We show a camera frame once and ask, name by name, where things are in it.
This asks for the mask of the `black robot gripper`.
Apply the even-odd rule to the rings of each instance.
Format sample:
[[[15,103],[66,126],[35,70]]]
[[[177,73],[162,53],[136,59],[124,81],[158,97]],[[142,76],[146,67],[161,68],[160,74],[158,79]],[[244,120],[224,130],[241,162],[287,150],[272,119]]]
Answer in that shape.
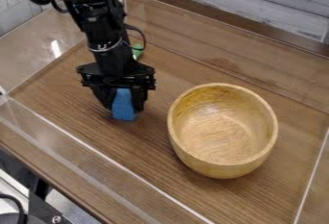
[[[93,87],[93,93],[106,109],[113,107],[116,100],[117,89],[113,87],[133,87],[133,107],[136,112],[142,112],[149,99],[148,90],[156,89],[154,68],[136,61],[133,50],[126,46],[89,50],[96,62],[77,68],[82,85]]]

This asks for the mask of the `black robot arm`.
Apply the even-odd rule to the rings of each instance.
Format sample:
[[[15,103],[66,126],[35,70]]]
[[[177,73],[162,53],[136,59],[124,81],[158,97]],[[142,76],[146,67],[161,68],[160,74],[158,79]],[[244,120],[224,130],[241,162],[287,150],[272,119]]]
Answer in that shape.
[[[156,89],[156,69],[134,59],[137,48],[128,32],[137,27],[125,22],[126,11],[120,0],[30,0],[53,5],[69,13],[86,36],[96,62],[77,68],[82,84],[89,87],[104,107],[116,108],[125,89],[130,93],[134,112],[145,110],[149,92]]]

